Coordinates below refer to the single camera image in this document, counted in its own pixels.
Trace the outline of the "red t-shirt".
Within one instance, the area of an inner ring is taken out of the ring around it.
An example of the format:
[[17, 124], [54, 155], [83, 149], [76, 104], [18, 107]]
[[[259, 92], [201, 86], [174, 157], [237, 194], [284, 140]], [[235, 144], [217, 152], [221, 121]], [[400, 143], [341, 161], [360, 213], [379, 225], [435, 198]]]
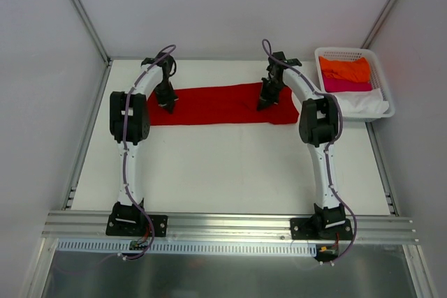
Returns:
[[149, 120], [153, 126], [287, 125], [298, 121], [299, 112], [289, 88], [280, 92], [277, 104], [264, 110], [257, 110], [260, 92], [260, 82], [178, 89], [173, 113], [160, 107], [155, 94], [151, 94], [147, 100]]

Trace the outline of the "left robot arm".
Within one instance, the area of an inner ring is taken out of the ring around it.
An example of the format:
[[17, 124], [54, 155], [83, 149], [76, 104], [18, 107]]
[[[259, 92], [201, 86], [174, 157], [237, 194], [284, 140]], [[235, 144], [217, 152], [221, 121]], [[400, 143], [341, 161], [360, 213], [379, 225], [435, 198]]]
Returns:
[[109, 129], [117, 143], [120, 162], [119, 195], [108, 218], [108, 236], [137, 237], [151, 234], [144, 214], [143, 147], [149, 136], [147, 100], [156, 96], [156, 105], [173, 113], [178, 96], [170, 77], [177, 64], [167, 48], [154, 58], [146, 58], [140, 74], [128, 91], [114, 91], [109, 100]]

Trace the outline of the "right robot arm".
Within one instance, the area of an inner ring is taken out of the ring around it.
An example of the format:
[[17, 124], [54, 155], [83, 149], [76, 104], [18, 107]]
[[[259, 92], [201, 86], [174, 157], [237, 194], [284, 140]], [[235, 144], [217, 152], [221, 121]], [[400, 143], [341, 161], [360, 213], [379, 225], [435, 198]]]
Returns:
[[318, 90], [298, 68], [301, 62], [287, 59], [283, 52], [268, 52], [268, 76], [262, 79], [257, 109], [264, 110], [279, 103], [284, 87], [300, 100], [298, 131], [311, 154], [316, 183], [314, 214], [298, 227], [313, 232], [321, 239], [336, 233], [345, 224], [346, 212], [337, 194], [334, 144], [342, 132], [339, 104], [333, 96]]

